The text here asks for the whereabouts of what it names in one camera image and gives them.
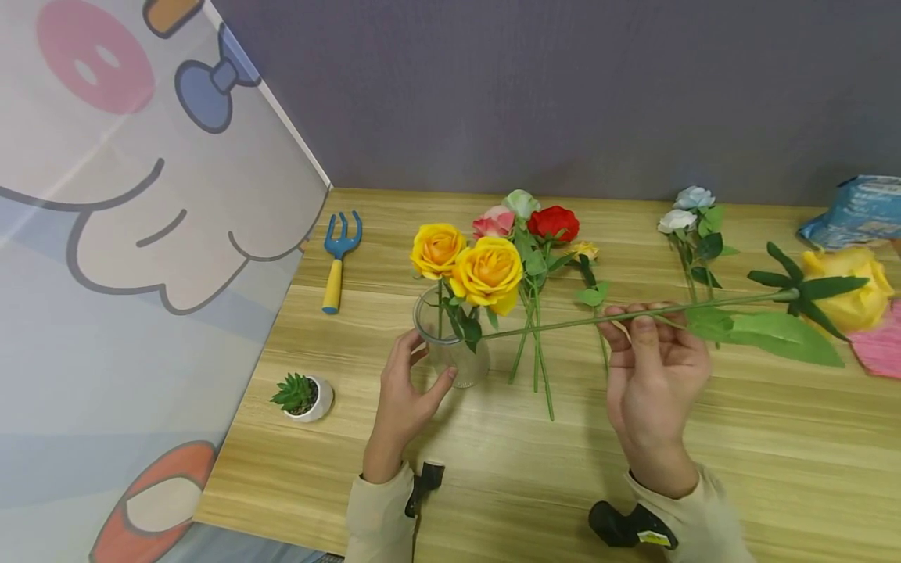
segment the small succulent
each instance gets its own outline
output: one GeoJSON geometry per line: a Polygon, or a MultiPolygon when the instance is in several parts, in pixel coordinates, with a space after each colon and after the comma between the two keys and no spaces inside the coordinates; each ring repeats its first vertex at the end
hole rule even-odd
{"type": "Polygon", "coordinates": [[[280,404],[281,410],[298,415],[313,408],[318,396],[319,388],[312,379],[298,374],[292,376],[289,373],[285,381],[278,383],[278,393],[274,394],[269,402],[280,404]]]}

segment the yellow handle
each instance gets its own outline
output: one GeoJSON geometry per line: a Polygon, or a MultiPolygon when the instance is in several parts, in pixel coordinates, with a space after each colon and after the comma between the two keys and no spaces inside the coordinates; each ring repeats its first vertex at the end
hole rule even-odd
{"type": "Polygon", "coordinates": [[[337,314],[341,306],[341,272],[344,263],[340,260],[332,262],[332,271],[329,273],[329,282],[325,284],[325,298],[323,299],[323,312],[325,314],[337,314]]]}

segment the beige sleeve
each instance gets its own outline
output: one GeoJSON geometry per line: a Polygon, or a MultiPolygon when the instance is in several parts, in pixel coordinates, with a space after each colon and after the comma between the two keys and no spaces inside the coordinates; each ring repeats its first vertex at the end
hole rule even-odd
{"type": "Polygon", "coordinates": [[[670,563],[752,563],[754,557],[744,545],[738,514],[726,499],[723,484],[704,466],[691,495],[673,500],[644,488],[632,475],[629,486],[638,502],[660,518],[678,541],[666,549],[670,563]]]}
{"type": "Polygon", "coordinates": [[[413,470],[406,462],[383,485],[357,477],[347,503],[345,563],[412,563],[416,520],[404,514],[412,492],[413,470]]]}

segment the potted plant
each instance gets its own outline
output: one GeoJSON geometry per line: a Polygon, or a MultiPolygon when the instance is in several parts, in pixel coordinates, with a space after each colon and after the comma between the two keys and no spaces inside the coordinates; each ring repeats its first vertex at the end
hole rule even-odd
{"type": "Polygon", "coordinates": [[[334,392],[327,381],[318,377],[290,373],[278,383],[278,393],[269,401],[281,405],[285,414],[298,422],[321,419],[332,407],[334,392]]]}

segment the pink rose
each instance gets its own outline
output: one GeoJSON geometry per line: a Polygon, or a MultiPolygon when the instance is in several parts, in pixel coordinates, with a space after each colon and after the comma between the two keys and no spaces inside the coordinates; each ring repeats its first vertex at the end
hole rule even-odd
{"type": "Polygon", "coordinates": [[[505,239],[513,229],[516,213],[513,213],[503,205],[495,205],[487,210],[477,220],[472,222],[476,239],[482,237],[500,237],[505,239]]]}

